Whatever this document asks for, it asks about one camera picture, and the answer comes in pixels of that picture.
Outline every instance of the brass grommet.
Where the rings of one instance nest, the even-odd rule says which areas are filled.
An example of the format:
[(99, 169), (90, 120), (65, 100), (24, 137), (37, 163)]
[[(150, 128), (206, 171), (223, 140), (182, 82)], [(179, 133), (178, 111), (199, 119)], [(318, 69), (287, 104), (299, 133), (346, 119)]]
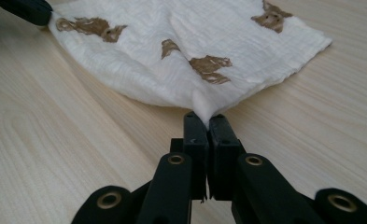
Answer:
[(331, 194), (328, 196), (329, 203), (334, 207), (348, 213), (353, 213), (358, 210), (358, 207), (349, 198), (339, 194)]
[(168, 161), (173, 165), (180, 165), (184, 162), (184, 158), (179, 155), (173, 155), (168, 158)]
[(255, 166), (262, 165), (262, 159), (260, 159), (259, 157), (255, 157), (255, 156), (248, 156), (245, 158), (245, 161), (247, 162), (247, 164), (250, 164), (250, 165), (255, 165)]
[(117, 206), (121, 199), (121, 194), (118, 191), (111, 191), (99, 197), (96, 204), (102, 209), (109, 209)]

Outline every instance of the black plastic part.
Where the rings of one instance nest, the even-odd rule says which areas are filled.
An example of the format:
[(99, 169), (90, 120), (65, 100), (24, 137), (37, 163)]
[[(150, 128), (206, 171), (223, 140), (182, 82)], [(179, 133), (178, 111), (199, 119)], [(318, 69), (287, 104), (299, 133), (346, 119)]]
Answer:
[(137, 224), (191, 222), (191, 158), (164, 155), (143, 201)]
[(236, 160), (245, 153), (229, 121), (217, 115), (209, 121), (209, 170), (210, 198), (231, 201), (233, 198)]
[(239, 157), (237, 179), (260, 223), (325, 223), (267, 159)]
[(183, 152), (183, 138), (172, 138), (169, 152)]
[(44, 0), (0, 0), (0, 7), (38, 26), (49, 24), (52, 7)]
[(367, 224), (367, 204), (340, 189), (322, 189), (315, 198), (315, 209), (335, 224)]
[(94, 192), (76, 213), (72, 224), (120, 224), (130, 211), (132, 198), (124, 188), (107, 186)]
[(206, 196), (206, 173), (209, 144), (206, 127), (194, 112), (184, 117), (183, 152), (192, 158), (193, 200), (203, 200)]
[(131, 207), (130, 210), (126, 213), (124, 223), (126, 224), (134, 224), (141, 212), (143, 201), (146, 198), (148, 193), (148, 188), (150, 187), (151, 181), (149, 181), (144, 186), (136, 189), (131, 193)]
[(238, 186), (233, 195), (232, 213), (236, 224), (260, 224), (245, 192)]

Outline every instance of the fabric fold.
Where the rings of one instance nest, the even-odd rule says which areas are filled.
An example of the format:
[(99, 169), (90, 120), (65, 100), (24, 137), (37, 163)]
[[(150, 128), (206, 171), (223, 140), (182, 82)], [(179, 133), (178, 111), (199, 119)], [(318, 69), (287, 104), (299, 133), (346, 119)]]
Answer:
[(297, 73), (332, 40), (262, 0), (78, 0), (49, 28), (108, 87), (209, 119)]

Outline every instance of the wood grain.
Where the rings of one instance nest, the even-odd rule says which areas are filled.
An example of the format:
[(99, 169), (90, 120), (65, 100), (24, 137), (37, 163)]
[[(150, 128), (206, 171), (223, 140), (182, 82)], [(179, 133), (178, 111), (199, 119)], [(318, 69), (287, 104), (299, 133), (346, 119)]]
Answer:
[[(247, 151), (301, 193), (333, 187), (367, 203), (367, 0), (270, 2), (333, 43), (224, 114)], [(137, 189), (187, 112), (108, 89), (48, 29), (0, 9), (0, 223), (69, 223), (96, 189)], [(192, 223), (234, 223), (229, 203), (194, 202), (192, 212)]]

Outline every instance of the wooden table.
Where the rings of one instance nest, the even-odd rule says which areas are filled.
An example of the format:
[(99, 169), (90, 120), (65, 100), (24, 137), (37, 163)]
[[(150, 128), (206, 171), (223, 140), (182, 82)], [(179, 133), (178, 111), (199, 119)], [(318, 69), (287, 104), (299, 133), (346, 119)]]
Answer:
[[(272, 2), (333, 43), (224, 115), (299, 192), (338, 188), (367, 203), (367, 0)], [(0, 223), (69, 223), (95, 190), (137, 189), (188, 112), (108, 89), (47, 28), (0, 9)], [(230, 204), (193, 202), (192, 223), (234, 223)]]

